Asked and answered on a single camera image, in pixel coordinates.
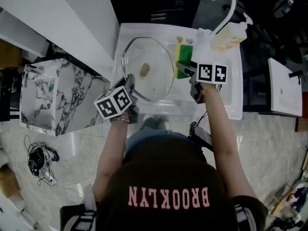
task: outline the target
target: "dark cabinet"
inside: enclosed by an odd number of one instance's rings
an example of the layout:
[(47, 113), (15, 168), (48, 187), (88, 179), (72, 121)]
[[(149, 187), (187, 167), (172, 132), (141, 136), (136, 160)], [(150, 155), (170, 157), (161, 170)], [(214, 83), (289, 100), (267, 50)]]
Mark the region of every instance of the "dark cabinet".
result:
[(200, 0), (111, 0), (119, 23), (191, 27)]

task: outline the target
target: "dish soap bottle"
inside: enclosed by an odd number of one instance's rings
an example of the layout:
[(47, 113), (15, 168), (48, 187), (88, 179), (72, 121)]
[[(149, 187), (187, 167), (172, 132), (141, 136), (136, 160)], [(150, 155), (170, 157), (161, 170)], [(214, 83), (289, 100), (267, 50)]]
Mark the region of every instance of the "dish soap bottle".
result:
[(224, 28), (215, 35), (211, 41), (211, 48), (214, 51), (226, 52), (228, 49), (241, 43), (247, 38), (247, 24), (253, 24), (252, 19), (244, 13), (246, 22), (227, 23)]

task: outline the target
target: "tiled floor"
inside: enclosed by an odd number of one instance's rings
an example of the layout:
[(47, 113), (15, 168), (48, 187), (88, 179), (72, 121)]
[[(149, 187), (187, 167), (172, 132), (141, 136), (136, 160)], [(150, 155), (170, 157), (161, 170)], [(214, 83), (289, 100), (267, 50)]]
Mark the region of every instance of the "tiled floor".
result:
[[(188, 135), (193, 117), (170, 116), (170, 129)], [(280, 116), (244, 114), (241, 121), (232, 121), (238, 140), (239, 154), (245, 173), (259, 199), (268, 204), (271, 194), (283, 184), (291, 184), (300, 173), (307, 133), (295, 133), (295, 119)], [(208, 121), (201, 125), (209, 131)], [(130, 125), (128, 136), (139, 125)], [(94, 181), (99, 156), (109, 130), (109, 122), (69, 133), (57, 138), (22, 128), (17, 120), (3, 123), (1, 143), (8, 153), (11, 168), (15, 171), (21, 187), (21, 195), (29, 213), (39, 222), (43, 231), (50, 231), (48, 225), (59, 228), (59, 209), (63, 205), (79, 204), (82, 188)], [(59, 186), (67, 186), (76, 192), (50, 187), (44, 183), (37, 185), (27, 167), (27, 151), (24, 137), (31, 142), (45, 142), (58, 151), (60, 161), (51, 168)], [(211, 151), (205, 149), (210, 164), (215, 165)]]

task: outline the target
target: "white faucet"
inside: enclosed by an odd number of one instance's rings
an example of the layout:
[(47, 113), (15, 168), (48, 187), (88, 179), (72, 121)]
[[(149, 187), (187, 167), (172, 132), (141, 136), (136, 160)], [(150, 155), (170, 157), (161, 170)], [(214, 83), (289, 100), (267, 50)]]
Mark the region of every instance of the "white faucet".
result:
[(213, 35), (217, 34), (219, 30), (221, 30), (223, 28), (224, 25), (226, 25), (226, 23), (231, 19), (234, 10), (235, 10), (235, 6), (236, 6), (236, 0), (232, 0), (231, 2), (231, 7), (230, 7), (230, 11), (227, 15), (227, 17), (215, 28), (215, 30), (213, 31)]
[(37, 74), (37, 75), (41, 75), (42, 73), (40, 73), (39, 71), (36, 71), (35, 70), (35, 68), (34, 67), (32, 67), (32, 66), (30, 66), (30, 65), (26, 65), (26, 69), (25, 69), (25, 84), (24, 84), (24, 86), (25, 86), (25, 88), (27, 87), (27, 85), (28, 85), (28, 74), (30, 73), (30, 72), (32, 72), (32, 73), (34, 73), (34, 74)]

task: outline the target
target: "white box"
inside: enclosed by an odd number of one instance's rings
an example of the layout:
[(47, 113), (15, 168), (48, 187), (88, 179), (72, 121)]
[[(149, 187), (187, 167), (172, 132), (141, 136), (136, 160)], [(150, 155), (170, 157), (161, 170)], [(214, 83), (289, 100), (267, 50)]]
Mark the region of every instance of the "white box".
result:
[(227, 84), (228, 66), (222, 64), (204, 63), (197, 66), (197, 82), (211, 84)]
[(105, 92), (94, 102), (103, 119), (110, 119), (124, 113), (132, 104), (123, 86)]

